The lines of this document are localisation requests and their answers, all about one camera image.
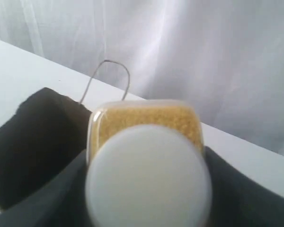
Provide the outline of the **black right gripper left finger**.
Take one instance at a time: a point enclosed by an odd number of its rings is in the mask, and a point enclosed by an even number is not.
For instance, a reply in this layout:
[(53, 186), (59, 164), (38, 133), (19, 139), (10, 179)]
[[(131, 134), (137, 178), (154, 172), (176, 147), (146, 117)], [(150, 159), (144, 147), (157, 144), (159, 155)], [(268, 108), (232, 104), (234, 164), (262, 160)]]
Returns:
[(0, 227), (88, 227), (86, 151), (22, 202), (0, 213)]

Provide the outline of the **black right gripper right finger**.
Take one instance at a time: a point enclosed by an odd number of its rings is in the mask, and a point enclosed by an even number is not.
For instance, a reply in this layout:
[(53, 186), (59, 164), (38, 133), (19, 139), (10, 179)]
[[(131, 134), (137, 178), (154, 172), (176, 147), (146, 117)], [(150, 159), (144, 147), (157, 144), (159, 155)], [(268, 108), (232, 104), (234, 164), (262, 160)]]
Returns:
[(210, 227), (284, 227), (284, 198), (249, 179), (205, 147), (213, 199)]

